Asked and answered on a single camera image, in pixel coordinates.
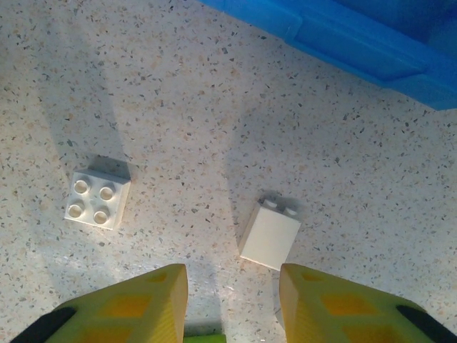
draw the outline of blue plastic container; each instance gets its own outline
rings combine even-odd
[[[202,2],[434,109],[457,108],[457,0]]]

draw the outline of terrazzo floor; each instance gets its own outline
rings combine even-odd
[[[278,273],[236,246],[265,194],[300,204],[288,261],[405,296],[457,332],[456,111],[194,0],[3,0],[0,19],[1,341],[179,262],[186,332],[285,342]],[[73,171],[96,163],[133,179],[112,232],[63,219]]]

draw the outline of green object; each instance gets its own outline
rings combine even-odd
[[[184,337],[184,343],[227,343],[225,334],[211,336]]]

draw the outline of white 2x2 brick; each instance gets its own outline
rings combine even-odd
[[[256,204],[238,247],[244,259],[280,270],[301,223],[276,211],[275,206],[268,201],[264,205]]]
[[[130,180],[91,169],[75,171],[65,219],[103,229],[119,227]]]

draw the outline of speckled floor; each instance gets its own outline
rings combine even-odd
[[[238,258],[265,193],[303,206],[288,260],[404,295],[457,332],[457,112],[434,112],[197,1],[0,3],[0,340],[174,262],[188,332],[284,342],[277,272]],[[121,228],[63,220],[97,154]]]

